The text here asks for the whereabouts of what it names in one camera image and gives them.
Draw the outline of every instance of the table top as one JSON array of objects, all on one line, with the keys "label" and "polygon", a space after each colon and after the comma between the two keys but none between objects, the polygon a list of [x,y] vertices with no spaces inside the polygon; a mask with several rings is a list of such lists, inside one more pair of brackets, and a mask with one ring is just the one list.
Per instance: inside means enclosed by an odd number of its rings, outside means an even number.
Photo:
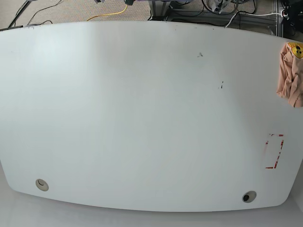
[{"label": "table top", "polygon": [[[129,210],[280,205],[303,158],[302,109],[276,95],[285,42],[155,21],[1,32],[10,187]],[[257,196],[245,203],[249,191]]]}]

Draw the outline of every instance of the metal frame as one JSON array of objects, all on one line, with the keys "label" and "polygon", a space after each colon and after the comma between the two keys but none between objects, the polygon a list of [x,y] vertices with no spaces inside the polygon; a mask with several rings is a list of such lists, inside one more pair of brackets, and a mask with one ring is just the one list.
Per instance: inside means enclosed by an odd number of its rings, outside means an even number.
[{"label": "metal frame", "polygon": [[[169,16],[166,16],[167,10],[170,5],[170,1],[149,1],[149,5],[151,8],[151,14],[153,16],[153,19],[155,20],[166,20],[166,21],[172,21],[174,19],[186,19],[190,20],[193,23],[198,22],[205,22],[205,23],[222,23],[226,24],[230,21],[231,17],[233,15],[216,15],[208,12],[203,12],[203,14],[198,15],[196,17],[188,17],[188,16],[194,16],[200,13],[199,11],[189,11],[184,9],[172,9],[170,11]],[[279,0],[273,1],[273,11],[274,12],[280,12],[283,9],[281,3]],[[272,17],[254,17],[250,15],[241,15],[241,23],[247,24],[247,25],[256,25],[256,26],[262,26],[267,27],[272,30],[272,34],[283,37],[283,24],[282,24],[283,18],[279,15],[275,15]],[[235,18],[233,20],[233,23],[239,22],[238,18]]]}]

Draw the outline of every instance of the crumpled towel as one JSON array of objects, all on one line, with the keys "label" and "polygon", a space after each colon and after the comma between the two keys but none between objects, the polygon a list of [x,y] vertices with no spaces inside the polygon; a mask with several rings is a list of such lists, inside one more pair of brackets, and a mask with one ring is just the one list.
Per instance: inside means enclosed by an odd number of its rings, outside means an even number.
[{"label": "crumpled towel", "polygon": [[292,107],[303,106],[303,44],[287,43],[281,50],[276,93]]}]

